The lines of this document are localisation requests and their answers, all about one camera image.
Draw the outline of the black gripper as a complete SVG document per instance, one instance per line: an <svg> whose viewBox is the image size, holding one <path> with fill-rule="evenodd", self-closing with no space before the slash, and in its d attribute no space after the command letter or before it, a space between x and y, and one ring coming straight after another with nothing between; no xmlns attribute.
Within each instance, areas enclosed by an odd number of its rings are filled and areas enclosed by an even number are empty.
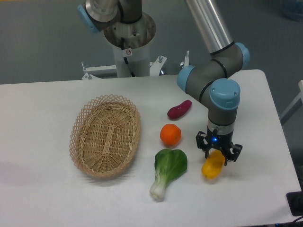
<svg viewBox="0 0 303 227"><path fill-rule="evenodd" d="M209 157L210 149L222 150L221 153L225 158L224 165L227 166L229 161L236 162L243 146L233 144L232 136L234 130L228 134L218 134L216 129L210 130L207 128L207 133L199 131L196 135L196 144L205 154L205 159Z"/></svg>

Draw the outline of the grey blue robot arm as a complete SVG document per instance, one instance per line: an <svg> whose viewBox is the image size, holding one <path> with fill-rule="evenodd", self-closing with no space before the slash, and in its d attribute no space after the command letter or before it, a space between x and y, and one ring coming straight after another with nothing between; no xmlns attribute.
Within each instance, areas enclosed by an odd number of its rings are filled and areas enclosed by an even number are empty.
<svg viewBox="0 0 303 227"><path fill-rule="evenodd" d="M211 56L203 67L184 66L177 77L179 88L208 109L207 131L197 134L197 147L206 157L214 148L225 161L236 161L242 145L234 144L232 136L241 90L231 76L247 66L250 53L233 41L213 0L186 5ZM153 40L156 25L140 0L87 0L77 9L88 30L103 32L113 46L118 77L151 75L150 56L139 50Z"/></svg>

